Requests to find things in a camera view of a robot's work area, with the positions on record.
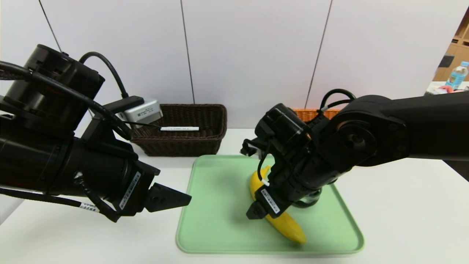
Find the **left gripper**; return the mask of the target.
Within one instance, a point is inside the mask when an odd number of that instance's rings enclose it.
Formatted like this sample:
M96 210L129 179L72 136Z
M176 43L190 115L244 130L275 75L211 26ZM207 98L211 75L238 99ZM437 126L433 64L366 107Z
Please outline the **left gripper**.
M121 216L145 209L159 212L189 205L192 196L158 183L149 189L159 170L139 161L130 144L88 142L75 138L55 177L55 194L95 196L93 203L110 202Z

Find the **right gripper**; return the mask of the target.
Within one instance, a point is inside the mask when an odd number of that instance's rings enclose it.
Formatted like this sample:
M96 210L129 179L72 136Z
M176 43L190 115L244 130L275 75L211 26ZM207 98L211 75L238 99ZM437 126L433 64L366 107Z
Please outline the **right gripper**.
M250 220L280 217L290 206L308 208L320 199L323 169L316 160L300 160L296 164L268 160L265 175L255 173L261 186L255 189L255 200L246 212Z

